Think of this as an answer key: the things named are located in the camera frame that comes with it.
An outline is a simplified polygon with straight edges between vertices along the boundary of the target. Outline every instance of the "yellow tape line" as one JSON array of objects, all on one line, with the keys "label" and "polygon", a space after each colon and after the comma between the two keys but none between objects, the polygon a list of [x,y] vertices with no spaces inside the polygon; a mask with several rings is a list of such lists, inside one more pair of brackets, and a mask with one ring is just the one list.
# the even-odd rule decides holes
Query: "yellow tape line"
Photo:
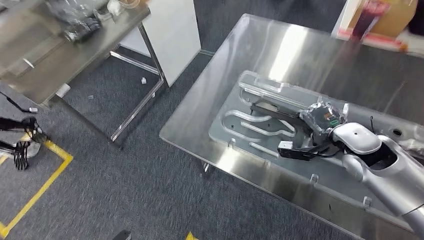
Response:
[{"label": "yellow tape line", "polygon": [[7,225],[0,225],[0,236],[4,239],[9,234],[10,230],[16,226],[16,224],[22,219],[22,217],[30,210],[30,208],[38,201],[38,199],[46,192],[46,190],[52,185],[56,178],[65,170],[68,164],[74,158],[72,155],[64,151],[62,148],[57,146],[51,141],[46,141],[44,145],[50,149],[52,152],[57,154],[63,159],[63,163],[59,168],[48,178],[48,180],[41,186],[38,192],[28,201],[25,206],[20,210],[20,212],[12,219],[12,221]]},{"label": "yellow tape line", "polygon": [[5,228],[6,228],[6,226],[3,223],[0,222],[0,232],[3,232],[3,229],[5,229]]},{"label": "yellow tape line", "polygon": [[8,159],[7,155],[0,156],[0,165],[2,165],[2,163],[4,163],[6,161],[6,159]]}]

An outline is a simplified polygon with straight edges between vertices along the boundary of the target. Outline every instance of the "black cable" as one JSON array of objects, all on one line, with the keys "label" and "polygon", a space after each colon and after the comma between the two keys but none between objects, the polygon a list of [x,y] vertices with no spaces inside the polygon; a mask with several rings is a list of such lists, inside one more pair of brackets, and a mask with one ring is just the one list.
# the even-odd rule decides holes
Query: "black cable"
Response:
[{"label": "black cable", "polygon": [[21,112],[23,112],[23,113],[27,113],[27,114],[35,114],[35,112],[32,112],[32,111],[30,111],[30,110],[26,110],[26,109],[23,109],[21,106],[19,106],[15,101],[13,101],[12,100],[12,98],[10,98],[10,97],[8,97],[6,94],[4,94],[3,92],[1,92],[0,91],[0,94],[1,95],[3,95],[3,96],[5,96],[6,97],[6,99],[7,99],[7,101],[9,102],[9,103],[11,103],[13,106],[15,106],[15,108],[17,108],[17,109],[19,109]]},{"label": "black cable", "polygon": [[370,116],[369,120],[371,121],[371,131],[373,134],[376,134],[376,131],[374,130],[374,123],[373,123],[374,117]]},{"label": "black cable", "polygon": [[320,157],[320,158],[332,158],[332,157],[334,157],[336,154],[340,153],[341,151],[342,151],[342,150],[337,150],[337,151],[335,151],[334,153],[329,154],[329,155],[323,155],[323,154],[317,154],[317,153],[314,153],[314,155],[315,155],[316,157]]}]

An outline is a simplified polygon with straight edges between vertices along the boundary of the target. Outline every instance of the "gray carpet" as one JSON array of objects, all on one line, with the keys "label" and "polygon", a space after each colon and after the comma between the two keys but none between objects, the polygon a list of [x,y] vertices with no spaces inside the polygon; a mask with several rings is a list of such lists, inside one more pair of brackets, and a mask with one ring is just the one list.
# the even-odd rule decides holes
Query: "gray carpet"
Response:
[{"label": "gray carpet", "polygon": [[[218,6],[210,11],[227,19],[236,18],[231,11],[244,3],[215,2]],[[268,9],[263,10],[265,15],[266,11],[275,11],[273,5],[284,1],[251,2],[258,2],[255,8]],[[233,4],[231,8],[216,12],[221,4],[229,3]],[[292,15],[307,15],[302,9],[292,7],[286,13],[290,11]],[[334,16],[339,12],[334,10],[328,15],[336,19]],[[234,23],[221,25],[220,36],[226,35]],[[203,44],[207,45],[205,36],[213,34],[205,35],[205,26],[199,24]],[[219,46],[220,41],[219,37],[210,39],[210,48],[206,49],[216,50],[214,46]],[[209,178],[202,177],[197,159],[159,139],[161,127],[209,60],[209,56],[198,55],[172,89],[158,96],[149,111],[134,120],[135,124],[119,138],[122,151],[105,144],[59,107],[41,109],[37,115],[41,126],[74,159],[7,239],[108,240],[122,229],[132,231],[134,240],[184,239],[189,231],[200,240],[352,239],[322,220],[219,170]],[[147,78],[146,85],[141,84],[141,77]],[[65,100],[111,134],[155,80],[156,76],[148,72],[109,58],[90,75],[74,80]],[[7,87],[2,85],[1,89],[21,105],[32,105]],[[4,98],[0,99],[0,106],[2,116],[24,116]],[[30,162],[28,171],[16,172],[12,163],[9,160],[0,167],[0,221],[5,224],[60,160],[44,149]],[[3,184],[3,176],[12,176],[15,181]]]},{"label": "gray carpet", "polygon": [[346,0],[194,0],[201,48],[216,52],[243,14],[331,32]]}]

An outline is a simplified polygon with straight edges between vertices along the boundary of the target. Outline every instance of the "stainless steel table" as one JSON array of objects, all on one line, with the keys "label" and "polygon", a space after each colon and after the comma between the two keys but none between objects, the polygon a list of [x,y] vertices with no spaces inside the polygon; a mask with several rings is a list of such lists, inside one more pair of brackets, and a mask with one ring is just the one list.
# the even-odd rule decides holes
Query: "stainless steel table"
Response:
[{"label": "stainless steel table", "polygon": [[[284,161],[294,167],[280,166],[216,142],[208,132],[246,70],[422,125],[423,66],[421,58],[245,14],[160,137],[199,158],[206,168],[219,168],[364,239],[417,239],[401,218],[341,167],[307,172],[302,169],[308,162],[287,158]],[[318,183],[312,174],[319,175]],[[371,206],[363,203],[364,197],[372,199]]]},{"label": "stainless steel table", "polygon": [[[0,28],[0,73],[1,66],[13,66],[7,70],[3,69],[1,80],[38,105],[48,105],[50,101],[62,105],[94,132],[113,143],[155,92],[162,85],[166,85],[165,75],[142,23],[150,14],[149,8],[140,3],[136,8],[126,9],[118,17],[103,22],[102,28],[87,41],[72,44],[60,37],[63,23],[51,16],[44,1],[28,2],[28,7],[20,7],[20,11],[10,16]],[[140,30],[155,67],[113,51],[136,27]],[[56,95],[64,84],[69,83],[78,74],[92,70],[109,56],[160,77],[111,137]]]}]

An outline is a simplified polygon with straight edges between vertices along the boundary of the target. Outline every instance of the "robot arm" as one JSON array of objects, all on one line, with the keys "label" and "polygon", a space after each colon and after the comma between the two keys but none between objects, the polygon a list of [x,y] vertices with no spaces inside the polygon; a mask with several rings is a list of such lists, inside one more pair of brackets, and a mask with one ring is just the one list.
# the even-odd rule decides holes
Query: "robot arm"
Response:
[{"label": "robot arm", "polygon": [[358,123],[336,127],[331,137],[346,146],[347,172],[424,239],[424,167],[395,141]]},{"label": "robot arm", "polygon": [[[270,114],[265,110],[271,108],[258,107],[261,106],[252,110]],[[284,110],[277,107],[273,112]],[[314,103],[296,114],[285,114],[289,121],[287,117],[294,119],[292,123],[299,120],[306,123],[315,147],[279,147],[282,157],[309,161],[317,156],[329,156],[320,150],[336,146],[343,152],[341,160],[346,171],[395,215],[403,216],[424,240],[424,166],[389,137],[375,135],[359,123],[347,122],[346,116],[329,103]]]}]

